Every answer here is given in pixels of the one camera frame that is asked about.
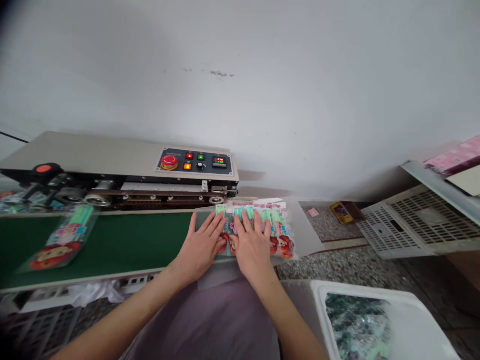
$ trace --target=white plastic bag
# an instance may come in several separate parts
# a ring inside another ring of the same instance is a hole
[[[70,286],[68,290],[74,298],[71,305],[75,308],[80,306],[85,308],[88,304],[102,298],[108,298],[108,301],[112,304],[125,301],[125,295],[119,291],[119,283],[116,280],[102,280],[74,285]]]

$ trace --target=red emergency stop button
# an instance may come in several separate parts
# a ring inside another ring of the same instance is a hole
[[[176,156],[173,155],[165,155],[161,158],[161,165],[160,167],[166,171],[175,170],[179,166],[179,160]]]
[[[37,173],[47,173],[50,170],[52,170],[52,167],[50,165],[42,165],[36,168]]]

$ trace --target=conveyor belt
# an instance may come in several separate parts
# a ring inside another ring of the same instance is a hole
[[[199,228],[208,212],[199,212]],[[45,284],[144,274],[166,267],[180,251],[187,236],[191,213],[99,216],[90,237],[67,267],[16,273],[41,250],[60,223],[59,217],[0,219],[0,292],[35,289]]]

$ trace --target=forearm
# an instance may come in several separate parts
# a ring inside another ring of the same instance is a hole
[[[328,359],[273,269],[252,286],[273,321],[287,359]]]
[[[117,360],[183,285],[168,267],[143,289],[61,350],[55,360]]]

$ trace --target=black cable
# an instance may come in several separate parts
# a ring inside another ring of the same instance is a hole
[[[26,141],[26,140],[19,139],[18,137],[15,137],[15,136],[12,136],[12,135],[8,135],[8,134],[6,134],[6,133],[4,133],[4,132],[1,132],[1,131],[0,131],[0,134],[4,135],[4,136],[6,136],[6,137],[12,138],[12,139],[21,141],[22,143],[25,143],[25,144],[28,144],[28,143],[29,143],[29,142]]]

